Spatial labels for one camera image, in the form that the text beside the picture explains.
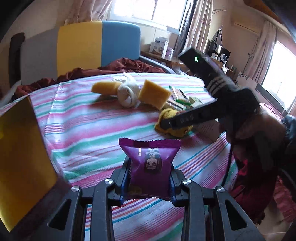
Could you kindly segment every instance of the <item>air conditioner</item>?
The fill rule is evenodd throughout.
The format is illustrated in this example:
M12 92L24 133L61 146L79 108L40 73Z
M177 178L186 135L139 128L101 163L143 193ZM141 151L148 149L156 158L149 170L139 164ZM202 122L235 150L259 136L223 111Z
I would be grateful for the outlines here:
M244 29L246 31L249 31L249 32L255 34L258 37L260 36L260 31L258 31L257 28L253 28L252 26L245 25L245 24L243 24L241 22L234 22L233 25L235 27L239 27L239 28L242 28L242 29Z

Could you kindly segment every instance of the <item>cardboard box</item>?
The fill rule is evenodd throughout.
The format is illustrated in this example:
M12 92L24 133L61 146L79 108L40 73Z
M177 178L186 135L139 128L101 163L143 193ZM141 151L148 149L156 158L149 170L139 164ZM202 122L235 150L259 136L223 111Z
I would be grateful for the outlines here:
M153 53L165 56L168 48L168 39L164 37L158 37L154 41Z
M198 107L199 105L203 104L197 97L189 96L188 99L189 99L189 101L191 103L190 109L193 109L193 108Z
M151 44L150 44L150 49L149 49L149 52L150 52L150 53L153 52L153 48L154 48L154 43L151 43Z
M194 127L200 134L203 134L204 136L208 137L213 142L215 142L222 134L222 132L219 129L218 119L200 123L198 125L195 125Z

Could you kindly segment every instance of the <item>yellow plush toy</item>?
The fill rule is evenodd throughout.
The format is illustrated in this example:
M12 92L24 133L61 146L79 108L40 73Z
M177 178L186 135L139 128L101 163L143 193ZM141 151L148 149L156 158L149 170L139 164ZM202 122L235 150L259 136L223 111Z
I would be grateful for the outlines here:
M177 110L173 110L171 108L168 108L168 109L164 109L160 115L159 115L159 119L158 119L158 122L157 124L155 125L155 129L156 130L159 130L163 133L170 133L172 136L174 137L183 137L185 136L189 131L192 130L192 127L193 126L187 126L187 127L182 127L181 129L178 129L178 130L173 130L172 128L169 128L167 130L164 130L160 127L160 121L163 120L163 119L168 119L168 118L171 118L171 117L174 117L175 115L177 115L179 113L179 111Z

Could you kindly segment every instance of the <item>striped bedsheet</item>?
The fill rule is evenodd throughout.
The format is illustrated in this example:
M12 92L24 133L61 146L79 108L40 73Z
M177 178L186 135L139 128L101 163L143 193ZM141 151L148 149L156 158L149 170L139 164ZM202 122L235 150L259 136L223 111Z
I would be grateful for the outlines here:
M30 94L48 153L73 185L94 186L121 167L125 154L118 144L120 137L142 141L170 138L154 130L159 112L153 107L141 104L124 109L117 99L103 101L90 91L95 82L120 75L72 80ZM178 87L202 102L211 100L204 92L203 82L195 77L153 73L132 75L139 84L149 79L165 88L169 85ZM0 109L0 114L18 101ZM193 129L182 139L173 164L187 178L201 186L214 188L225 174L229 149L225 133L212 144ZM233 159L226 188L236 175ZM122 207L112 208L115 240L180 240L183 211L182 207L175 208L170 202L157 198L126 201ZM91 205L86 220L87 241L90 222Z

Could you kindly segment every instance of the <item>knotted white towel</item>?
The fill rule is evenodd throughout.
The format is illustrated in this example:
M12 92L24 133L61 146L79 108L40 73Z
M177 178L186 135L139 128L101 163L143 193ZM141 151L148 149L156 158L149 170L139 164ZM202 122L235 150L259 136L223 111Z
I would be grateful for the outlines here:
M125 107L130 108L137 103L140 86L137 84L134 77L129 73L123 73L122 77L114 77L114 81L121 81L122 84L118 87L117 98L119 103Z

